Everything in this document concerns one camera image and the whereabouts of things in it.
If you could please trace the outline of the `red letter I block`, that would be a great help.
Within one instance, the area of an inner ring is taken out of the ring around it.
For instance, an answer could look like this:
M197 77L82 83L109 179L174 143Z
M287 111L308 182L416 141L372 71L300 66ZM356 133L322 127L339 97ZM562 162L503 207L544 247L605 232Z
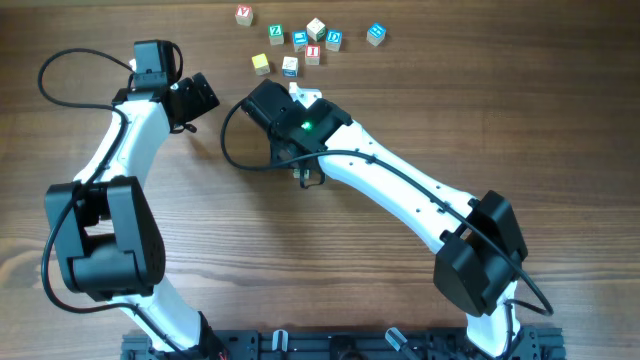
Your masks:
M319 65L320 60L320 47L318 45L307 45L305 47L305 63L307 65Z

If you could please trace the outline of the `white block blue sides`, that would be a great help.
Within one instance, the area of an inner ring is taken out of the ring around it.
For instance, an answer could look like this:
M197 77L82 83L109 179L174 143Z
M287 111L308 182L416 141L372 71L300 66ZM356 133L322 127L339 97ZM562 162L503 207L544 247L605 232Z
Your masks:
M309 169L298 169L295 168L293 170L293 177L296 179L299 179L300 177L303 177L304 179L308 179L310 177L310 170Z

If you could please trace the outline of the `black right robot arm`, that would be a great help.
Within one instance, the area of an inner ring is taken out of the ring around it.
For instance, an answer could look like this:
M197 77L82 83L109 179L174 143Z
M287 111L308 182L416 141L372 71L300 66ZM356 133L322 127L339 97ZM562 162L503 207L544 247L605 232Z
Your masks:
M506 357L520 328L513 313L526 248L511 204L477 199L434 180L386 150L335 104L285 96L262 120L271 142L363 193L408 226L435 255L434 284L467 316L482 354Z

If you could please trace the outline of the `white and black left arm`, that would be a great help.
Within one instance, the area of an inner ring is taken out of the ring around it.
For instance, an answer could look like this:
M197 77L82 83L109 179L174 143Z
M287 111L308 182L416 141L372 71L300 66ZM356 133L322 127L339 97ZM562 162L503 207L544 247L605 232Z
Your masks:
M108 107L112 123L91 162L45 195L51 234L41 277L47 297L65 311L81 311L53 293L48 270L55 255L67 288L96 301L93 312L119 309L146 333L150 359L229 356L205 316L166 277L164 241L143 192L168 136L190 130L192 120L218 104L200 73L172 85L120 89Z

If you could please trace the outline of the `white and blue block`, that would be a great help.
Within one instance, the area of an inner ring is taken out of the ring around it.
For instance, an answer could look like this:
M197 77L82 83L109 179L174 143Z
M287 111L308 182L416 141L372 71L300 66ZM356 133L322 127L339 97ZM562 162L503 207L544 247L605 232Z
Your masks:
M299 73L299 60L297 57L284 56L282 61L282 75L285 77L297 77Z

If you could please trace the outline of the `yellow top block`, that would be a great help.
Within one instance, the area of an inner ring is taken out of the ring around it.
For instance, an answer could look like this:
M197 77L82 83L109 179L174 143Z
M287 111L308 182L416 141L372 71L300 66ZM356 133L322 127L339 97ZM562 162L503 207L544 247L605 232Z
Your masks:
M253 56L251 60L257 76L263 76L271 72L269 60L264 53Z

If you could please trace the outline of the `blue letter L block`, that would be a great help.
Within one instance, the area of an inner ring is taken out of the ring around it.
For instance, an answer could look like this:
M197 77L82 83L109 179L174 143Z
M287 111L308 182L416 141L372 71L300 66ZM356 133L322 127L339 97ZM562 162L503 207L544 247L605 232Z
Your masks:
M308 45L308 34L306 31L294 31L292 33L292 44L295 52L302 52Z

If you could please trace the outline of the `blue letter D block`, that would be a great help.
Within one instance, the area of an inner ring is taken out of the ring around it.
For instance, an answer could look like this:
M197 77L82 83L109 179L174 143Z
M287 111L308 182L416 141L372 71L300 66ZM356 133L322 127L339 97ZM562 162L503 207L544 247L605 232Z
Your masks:
M342 32L335 29L329 29L326 33L325 45L329 51L338 52L342 43Z

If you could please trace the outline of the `green letter Z block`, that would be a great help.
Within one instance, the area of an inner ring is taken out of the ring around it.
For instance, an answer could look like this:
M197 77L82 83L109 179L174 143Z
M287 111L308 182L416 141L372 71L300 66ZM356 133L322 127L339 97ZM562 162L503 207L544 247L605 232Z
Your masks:
M271 24L268 26L269 43L274 45L284 44L284 31L281 24Z

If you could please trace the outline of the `red letter Y block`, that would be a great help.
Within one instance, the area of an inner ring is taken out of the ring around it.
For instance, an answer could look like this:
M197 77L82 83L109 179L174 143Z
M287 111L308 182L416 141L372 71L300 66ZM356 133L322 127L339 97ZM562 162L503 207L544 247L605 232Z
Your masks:
M239 25L251 26L253 22L253 9L249 5L239 4L236 8L235 19Z

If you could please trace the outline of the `plain white and green block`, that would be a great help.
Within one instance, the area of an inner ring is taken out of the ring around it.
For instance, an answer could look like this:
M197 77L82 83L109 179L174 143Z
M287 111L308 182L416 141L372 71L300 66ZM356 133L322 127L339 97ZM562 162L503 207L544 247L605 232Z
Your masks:
M315 42L318 42L326 33L326 25L319 19L312 19L306 26L307 35Z

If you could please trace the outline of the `blue picture block far right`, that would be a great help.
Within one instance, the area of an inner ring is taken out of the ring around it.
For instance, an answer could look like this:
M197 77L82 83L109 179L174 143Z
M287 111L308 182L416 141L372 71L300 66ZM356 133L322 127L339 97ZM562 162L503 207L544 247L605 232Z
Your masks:
M367 41L373 46L379 46L386 36L386 28L380 23L374 23L367 31Z

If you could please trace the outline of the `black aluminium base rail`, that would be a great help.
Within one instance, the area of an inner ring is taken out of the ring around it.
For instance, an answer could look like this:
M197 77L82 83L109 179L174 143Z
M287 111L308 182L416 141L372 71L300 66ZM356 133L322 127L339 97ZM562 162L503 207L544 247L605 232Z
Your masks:
M226 347L225 359L340 360L340 359L485 359L466 338L463 328L433 328L402 333L400 345L382 332L260 333L255 330L217 331ZM567 352L560 328L523 326L508 357L518 360L565 360Z

